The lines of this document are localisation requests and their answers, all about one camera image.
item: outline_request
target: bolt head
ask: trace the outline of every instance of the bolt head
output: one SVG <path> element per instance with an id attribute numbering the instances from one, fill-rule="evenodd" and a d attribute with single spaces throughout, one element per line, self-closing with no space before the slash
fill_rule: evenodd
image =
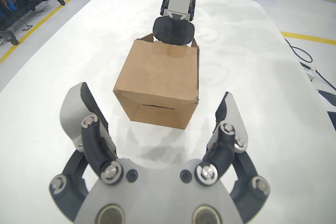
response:
<path id="1" fill-rule="evenodd" d="M 62 187 L 62 179 L 57 178 L 51 182 L 51 187 L 53 190 L 60 189 Z"/>
<path id="2" fill-rule="evenodd" d="M 84 120 L 84 124 L 90 126 L 93 123 L 93 121 L 94 121 L 94 118 L 90 116 Z"/>
<path id="3" fill-rule="evenodd" d="M 258 180 L 257 181 L 257 188 L 263 192 L 265 192 L 269 186 L 267 185 L 267 183 L 263 180 Z"/>
<path id="4" fill-rule="evenodd" d="M 206 165 L 202 168 L 201 175 L 204 179 L 210 180 L 213 178 L 214 172 L 209 166 Z"/>
<path id="5" fill-rule="evenodd" d="M 231 124 L 225 124 L 224 125 L 224 130 L 227 131 L 228 133 L 233 131 L 233 126 Z"/>
<path id="6" fill-rule="evenodd" d="M 111 165 L 109 165 L 105 169 L 105 176 L 106 176 L 107 179 L 113 179 L 113 177 L 115 175 L 117 175 L 117 173 L 118 173 L 118 169 L 116 167 L 111 166 Z"/>
<path id="7" fill-rule="evenodd" d="M 241 147 L 241 148 L 243 148 L 243 147 L 244 147 L 244 144 L 245 144 L 244 140 L 242 140 L 241 138 L 237 138 L 237 139 L 236 139 L 236 143 L 237 143 L 237 145 L 238 145 L 239 147 Z"/>

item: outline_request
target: silver metal plate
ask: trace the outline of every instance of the silver metal plate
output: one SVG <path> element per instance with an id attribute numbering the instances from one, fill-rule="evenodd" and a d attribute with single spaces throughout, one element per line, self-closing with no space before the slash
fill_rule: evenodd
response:
<path id="1" fill-rule="evenodd" d="M 124 176 L 117 185 L 105 185 L 98 180 L 86 197 L 75 224 L 93 224 L 108 204 L 115 204 L 125 212 L 125 224 L 192 224 L 193 213 L 201 205 L 214 208 L 221 223 L 243 224 L 224 185 L 218 181 L 202 186 L 195 178 L 195 168 L 201 162 L 194 159 L 167 169 L 143 168 L 128 159 L 117 160 Z M 138 179 L 129 183 L 126 173 L 135 169 Z M 182 170 L 192 174 L 190 183 L 181 181 Z"/>

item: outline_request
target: floor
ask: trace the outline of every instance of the floor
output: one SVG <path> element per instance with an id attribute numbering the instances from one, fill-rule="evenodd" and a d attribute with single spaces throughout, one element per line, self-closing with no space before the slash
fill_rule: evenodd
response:
<path id="1" fill-rule="evenodd" d="M 11 27 L 11 30 L 22 42 L 16 48 L 11 44 L 0 47 L 0 92 L 30 57 L 90 0 L 65 1 L 66 5 L 61 8 L 58 8 L 57 1 L 49 1 L 48 4 L 42 3 L 35 12 L 30 12 L 22 18 L 21 22 L 17 22 Z M 281 32 L 336 40 L 336 2 L 328 0 L 253 1 L 263 7 Z M 23 32 L 22 28 L 26 24 L 33 25 L 33 27 L 31 30 Z M 334 42 L 331 44 L 314 42 L 309 37 L 306 38 L 308 40 L 289 37 L 287 39 L 293 46 L 309 52 L 313 57 L 311 65 L 315 66 L 329 82 L 336 85 L 336 44 Z M 332 88 L 319 77 L 312 82 L 315 88 L 332 92 Z"/>

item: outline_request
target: box flap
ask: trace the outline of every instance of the box flap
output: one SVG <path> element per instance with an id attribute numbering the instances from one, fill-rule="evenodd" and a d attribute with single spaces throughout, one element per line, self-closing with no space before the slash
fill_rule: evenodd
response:
<path id="1" fill-rule="evenodd" d="M 144 36 L 142 38 L 138 38 L 137 40 L 142 40 L 142 41 L 153 43 L 154 42 L 154 35 L 153 34 L 149 34 L 149 35 L 146 35 L 146 36 Z"/>

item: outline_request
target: screw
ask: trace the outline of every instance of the screw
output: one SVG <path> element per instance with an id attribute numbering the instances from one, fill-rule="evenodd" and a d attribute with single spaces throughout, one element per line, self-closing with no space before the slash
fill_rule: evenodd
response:
<path id="1" fill-rule="evenodd" d="M 206 180 L 210 180 L 212 179 L 214 173 L 213 173 L 213 170 L 209 167 L 209 166 L 204 166 L 202 168 L 202 177 Z"/>
<path id="2" fill-rule="evenodd" d="M 241 148 L 243 148 L 243 147 L 244 147 L 244 144 L 245 144 L 244 140 L 242 140 L 241 138 L 237 138 L 237 139 L 236 139 L 236 143 L 237 143 L 237 145 L 238 145 L 239 147 L 241 147 Z"/>
<path id="3" fill-rule="evenodd" d="M 56 178 L 55 180 L 51 181 L 51 187 L 52 189 L 60 189 L 62 186 L 62 179 L 61 178 Z"/>
<path id="4" fill-rule="evenodd" d="M 262 191 L 266 196 L 270 195 L 270 185 L 265 178 L 261 176 L 253 177 L 252 186 L 253 188 Z"/>
<path id="5" fill-rule="evenodd" d="M 113 179 L 115 175 L 117 175 L 118 169 L 116 167 L 113 167 L 112 165 L 109 165 L 105 169 L 105 176 L 107 179 Z"/>
<path id="6" fill-rule="evenodd" d="M 50 183 L 51 188 L 54 190 L 54 195 L 62 192 L 66 187 L 66 176 L 63 174 L 54 177 Z"/>
<path id="7" fill-rule="evenodd" d="M 233 126 L 231 124 L 224 124 L 224 130 L 230 133 L 233 131 Z"/>
<path id="8" fill-rule="evenodd" d="M 269 187 L 265 181 L 259 180 L 257 181 L 257 188 L 265 192 Z"/>
<path id="9" fill-rule="evenodd" d="M 89 116 L 88 118 L 85 118 L 84 124 L 90 126 L 93 123 L 94 118 L 92 116 Z"/>
<path id="10" fill-rule="evenodd" d="M 81 125 L 82 125 L 83 128 L 88 128 L 94 122 L 97 122 L 97 121 L 98 121 L 98 117 L 95 114 L 88 115 L 82 120 Z"/>

